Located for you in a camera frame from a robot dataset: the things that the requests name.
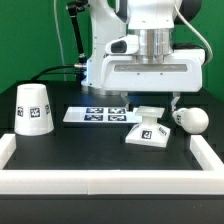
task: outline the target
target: black tabletop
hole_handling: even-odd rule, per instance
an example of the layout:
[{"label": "black tabletop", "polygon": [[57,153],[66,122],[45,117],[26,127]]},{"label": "black tabletop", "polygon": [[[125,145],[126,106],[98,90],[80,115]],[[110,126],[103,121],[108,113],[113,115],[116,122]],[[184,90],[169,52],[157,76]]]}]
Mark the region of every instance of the black tabletop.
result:
[{"label": "black tabletop", "polygon": [[[134,124],[67,123],[63,122],[69,106],[77,107],[122,107],[118,96],[100,96],[81,91],[74,82],[47,82],[55,129],[43,136],[16,135],[17,149],[5,169],[69,169],[69,170],[191,170],[201,169],[189,151],[190,135],[173,121],[170,112],[171,94],[132,93],[130,99],[136,107],[153,106],[165,108],[159,123],[171,129],[166,148],[125,143],[125,137]],[[1,123],[13,132],[16,86],[2,94],[1,101],[8,106],[1,113]],[[209,115],[210,125],[203,136],[222,156],[224,141],[214,135],[221,132],[217,116],[223,105],[205,90],[197,94],[183,95],[179,107],[200,107]]]},{"label": "black tabletop", "polygon": [[[14,133],[16,90],[19,84],[0,94],[0,136]],[[171,135],[167,147],[158,148],[126,144],[125,137],[133,124],[63,122],[69,106],[121,107],[124,102],[120,96],[85,93],[75,82],[44,84],[55,129],[43,136],[16,135],[17,149],[4,169],[201,169],[189,151],[190,135],[177,126],[171,117],[171,94],[130,94],[136,107],[165,108],[158,122],[170,128]],[[224,104],[202,89],[198,93],[182,94],[177,106],[199,107],[207,112],[210,123],[202,135],[224,160]],[[3,223],[16,223],[16,220],[17,223],[41,223],[42,219],[45,221],[43,223],[223,223],[223,199],[223,196],[203,195],[8,195],[0,196],[0,218]]]}]

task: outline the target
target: green wall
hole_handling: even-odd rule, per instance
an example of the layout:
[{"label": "green wall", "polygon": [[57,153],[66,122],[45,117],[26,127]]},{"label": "green wall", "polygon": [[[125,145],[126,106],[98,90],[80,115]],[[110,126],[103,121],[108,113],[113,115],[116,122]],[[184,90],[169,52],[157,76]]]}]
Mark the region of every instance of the green wall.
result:
[{"label": "green wall", "polygon": [[[70,18],[65,9],[71,0],[58,0],[59,25],[66,64],[77,62],[77,49]],[[203,68],[203,84],[224,101],[224,2],[203,0],[203,7],[192,24],[210,42],[213,61]],[[88,12],[79,16],[85,52],[91,53]],[[196,42],[197,37],[185,26],[174,32],[176,42]],[[30,79],[45,68],[61,65],[56,35],[53,0],[0,1],[0,92],[17,80]]]}]

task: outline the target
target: white cup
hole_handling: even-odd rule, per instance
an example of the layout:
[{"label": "white cup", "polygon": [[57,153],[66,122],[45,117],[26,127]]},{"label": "white cup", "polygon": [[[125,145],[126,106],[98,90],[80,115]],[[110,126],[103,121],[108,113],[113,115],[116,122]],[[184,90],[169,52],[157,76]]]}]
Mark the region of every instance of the white cup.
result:
[{"label": "white cup", "polygon": [[43,135],[54,129],[46,86],[24,84],[17,87],[15,132]]}]

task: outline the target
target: black label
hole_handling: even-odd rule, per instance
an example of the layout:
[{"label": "black label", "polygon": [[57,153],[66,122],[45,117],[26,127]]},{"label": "black label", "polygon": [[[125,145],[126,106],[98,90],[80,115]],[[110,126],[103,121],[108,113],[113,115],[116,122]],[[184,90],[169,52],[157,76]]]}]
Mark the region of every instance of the black label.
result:
[{"label": "black label", "polygon": [[30,118],[39,118],[40,117],[40,108],[30,108]]},{"label": "black label", "polygon": [[124,108],[109,108],[109,114],[125,114],[126,110]]},{"label": "black label", "polygon": [[152,138],[152,131],[143,130],[142,139],[150,140]]},{"label": "black label", "polygon": [[88,114],[102,114],[103,108],[87,108],[86,113]]},{"label": "black label", "polygon": [[23,117],[23,107],[18,107],[17,108],[17,115],[20,117]]},{"label": "black label", "polygon": [[127,121],[127,117],[125,115],[109,115],[108,121]]},{"label": "black label", "polygon": [[85,115],[84,121],[103,121],[103,115]]},{"label": "black label", "polygon": [[165,135],[165,136],[167,135],[166,131],[163,128],[160,127],[159,130],[163,135]]},{"label": "black label", "polygon": [[177,115],[177,123],[181,125],[181,116]]},{"label": "black label", "polygon": [[45,106],[45,110],[46,110],[46,114],[49,114],[51,112],[50,106],[48,104]]}]

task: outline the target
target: cylindrical housing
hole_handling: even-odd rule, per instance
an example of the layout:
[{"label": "cylindrical housing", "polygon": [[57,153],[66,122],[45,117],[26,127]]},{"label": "cylindrical housing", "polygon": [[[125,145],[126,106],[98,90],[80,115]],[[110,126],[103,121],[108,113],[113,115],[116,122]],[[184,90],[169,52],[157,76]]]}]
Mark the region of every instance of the cylindrical housing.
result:
[{"label": "cylindrical housing", "polygon": [[172,30],[135,30],[139,36],[139,52],[137,61],[140,64],[163,63],[163,58],[173,52]]}]

